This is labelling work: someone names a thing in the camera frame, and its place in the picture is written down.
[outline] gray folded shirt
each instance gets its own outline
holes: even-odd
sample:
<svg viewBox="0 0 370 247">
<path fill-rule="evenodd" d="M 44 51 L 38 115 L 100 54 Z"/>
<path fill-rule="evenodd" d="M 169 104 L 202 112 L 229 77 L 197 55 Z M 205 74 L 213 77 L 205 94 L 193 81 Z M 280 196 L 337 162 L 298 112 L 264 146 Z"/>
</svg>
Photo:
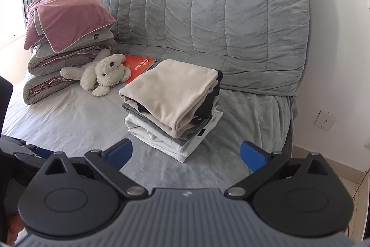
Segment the gray folded shirt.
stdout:
<svg viewBox="0 0 370 247">
<path fill-rule="evenodd" d="M 191 127 L 190 129 L 186 130 L 180 138 L 173 138 L 169 134 L 167 134 L 165 131 L 163 131 L 160 127 L 158 127 L 154 122 L 152 122 L 150 119 L 146 118 L 140 112 L 138 112 L 135 108 L 131 107 L 127 103 L 122 104 L 122 108 L 125 109 L 128 113 L 136 116 L 137 118 L 141 119 L 145 123 L 149 124 L 151 127 L 156 129 L 159 133 L 161 133 L 163 136 L 168 137 L 170 140 L 174 141 L 175 143 L 179 144 L 180 146 L 185 145 L 185 143 L 192 139 L 203 127 L 210 122 L 212 119 L 212 113 L 210 114 L 210 117 L 208 119 L 203 120 L 199 125 L 195 125 L 194 127 Z"/>
</svg>

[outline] white folded shirt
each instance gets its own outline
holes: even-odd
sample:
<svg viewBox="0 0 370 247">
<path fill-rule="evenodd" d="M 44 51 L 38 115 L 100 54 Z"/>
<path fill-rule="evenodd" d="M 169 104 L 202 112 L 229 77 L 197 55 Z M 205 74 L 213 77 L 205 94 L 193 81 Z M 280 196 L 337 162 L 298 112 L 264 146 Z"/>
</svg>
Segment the white folded shirt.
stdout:
<svg viewBox="0 0 370 247">
<path fill-rule="evenodd" d="M 189 140 L 185 145 L 180 146 L 168 137 L 163 136 L 153 127 L 137 118 L 136 116 L 129 114 L 125 118 L 125 124 L 128 127 L 128 131 L 136 136 L 141 141 L 147 143 L 153 148 L 156 148 L 167 155 L 172 156 L 181 163 L 198 147 L 203 141 L 207 134 L 216 127 L 218 121 L 223 116 L 223 113 L 217 111 L 215 108 L 212 110 L 212 119 L 210 122 L 201 130 L 199 133 Z"/>
</svg>

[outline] plush toy ear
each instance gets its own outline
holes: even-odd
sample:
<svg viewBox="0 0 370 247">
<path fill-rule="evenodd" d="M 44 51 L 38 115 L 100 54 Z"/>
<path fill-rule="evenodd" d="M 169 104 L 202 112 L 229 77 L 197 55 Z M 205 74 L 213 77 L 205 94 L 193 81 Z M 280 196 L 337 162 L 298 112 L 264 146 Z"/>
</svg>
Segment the plush toy ear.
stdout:
<svg viewBox="0 0 370 247">
<path fill-rule="evenodd" d="M 104 58 L 108 57 L 110 55 L 111 51 L 107 48 L 101 50 L 95 57 L 94 61 L 101 61 L 103 60 Z"/>
<path fill-rule="evenodd" d="M 96 97 L 103 97 L 110 92 L 110 89 L 110 87 L 99 85 L 93 90 L 92 94 Z"/>
</svg>

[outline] beige folded towel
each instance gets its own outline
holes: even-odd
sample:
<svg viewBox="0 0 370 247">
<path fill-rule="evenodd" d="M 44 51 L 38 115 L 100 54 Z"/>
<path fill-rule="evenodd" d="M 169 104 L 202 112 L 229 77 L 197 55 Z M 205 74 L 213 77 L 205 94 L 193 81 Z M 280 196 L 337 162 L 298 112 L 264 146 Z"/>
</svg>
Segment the beige folded towel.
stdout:
<svg viewBox="0 0 370 247">
<path fill-rule="evenodd" d="M 174 138 L 179 138 L 207 94 L 218 84 L 218 72 L 175 60 L 164 60 L 120 90 L 125 103 L 133 99 L 150 114 L 143 114 Z"/>
</svg>

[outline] bed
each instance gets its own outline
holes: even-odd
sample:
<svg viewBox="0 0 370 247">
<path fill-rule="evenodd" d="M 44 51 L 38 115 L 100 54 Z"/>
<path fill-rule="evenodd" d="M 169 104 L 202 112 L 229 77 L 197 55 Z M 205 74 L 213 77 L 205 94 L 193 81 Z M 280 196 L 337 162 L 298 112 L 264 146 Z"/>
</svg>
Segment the bed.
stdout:
<svg viewBox="0 0 370 247">
<path fill-rule="evenodd" d="M 293 96 L 309 45 L 309 0 L 102 0 L 118 21 L 118 51 L 220 69 L 216 128 L 184 162 L 128 133 L 119 84 L 102 98 L 78 83 L 34 105 L 20 83 L 9 104 L 3 134 L 81 156 L 129 138 L 133 156 L 121 172 L 147 189 L 219 187 L 249 174 L 239 157 L 250 140 L 267 152 L 290 152 Z"/>
</svg>

